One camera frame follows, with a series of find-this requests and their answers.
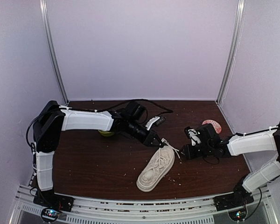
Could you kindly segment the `white lace sneaker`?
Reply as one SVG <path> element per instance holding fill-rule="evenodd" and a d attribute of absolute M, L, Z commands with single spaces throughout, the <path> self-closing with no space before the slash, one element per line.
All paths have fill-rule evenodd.
<path fill-rule="evenodd" d="M 171 146 L 165 138 L 161 139 L 161 141 L 164 146 L 160 147 L 154 153 L 146 167 L 138 176 L 136 185 L 142 192 L 150 192 L 157 186 L 160 180 L 173 167 L 176 155 L 178 159 L 181 160 L 179 149 Z"/>

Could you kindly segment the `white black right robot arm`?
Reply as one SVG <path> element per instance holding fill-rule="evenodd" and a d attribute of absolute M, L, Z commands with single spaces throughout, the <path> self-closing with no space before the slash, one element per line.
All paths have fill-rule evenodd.
<path fill-rule="evenodd" d="M 221 139 L 212 124 L 184 128 L 191 143 L 182 147 L 188 160 L 214 156 L 217 160 L 241 154 L 274 151 L 275 156 L 260 169 L 242 177 L 233 192 L 214 197 L 218 211 L 244 206 L 254 201 L 252 192 L 280 176 L 280 122 L 253 133 L 236 133 Z"/>

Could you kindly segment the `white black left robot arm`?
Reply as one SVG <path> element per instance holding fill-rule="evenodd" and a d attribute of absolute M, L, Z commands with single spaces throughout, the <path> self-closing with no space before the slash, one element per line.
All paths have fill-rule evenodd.
<path fill-rule="evenodd" d="M 158 126 L 164 117 L 159 114 L 143 125 L 139 119 L 146 110 L 137 100 L 129 100 L 126 107 L 118 110 L 113 107 L 106 110 L 75 109 L 59 105 L 55 100 L 49 101 L 29 125 L 33 129 L 30 148 L 37 177 L 34 203 L 58 212 L 72 209 L 73 197 L 55 194 L 53 186 L 53 157 L 62 131 L 126 133 L 147 147 L 162 147 L 164 144 L 152 128 Z"/>

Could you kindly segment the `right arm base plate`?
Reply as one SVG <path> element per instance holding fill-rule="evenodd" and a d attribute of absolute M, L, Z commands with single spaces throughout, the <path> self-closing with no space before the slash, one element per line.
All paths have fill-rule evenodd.
<path fill-rule="evenodd" d="M 217 211 L 229 210 L 254 202 L 254 198 L 251 193 L 242 194 L 240 192 L 216 196 L 213 200 Z"/>

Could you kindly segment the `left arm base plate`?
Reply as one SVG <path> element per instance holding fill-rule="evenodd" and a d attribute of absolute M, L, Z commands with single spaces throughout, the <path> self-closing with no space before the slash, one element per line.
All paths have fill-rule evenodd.
<path fill-rule="evenodd" d="M 43 207 L 50 207 L 57 211 L 71 212 L 74 198 L 55 194 L 53 190 L 38 190 L 34 196 L 33 203 Z"/>

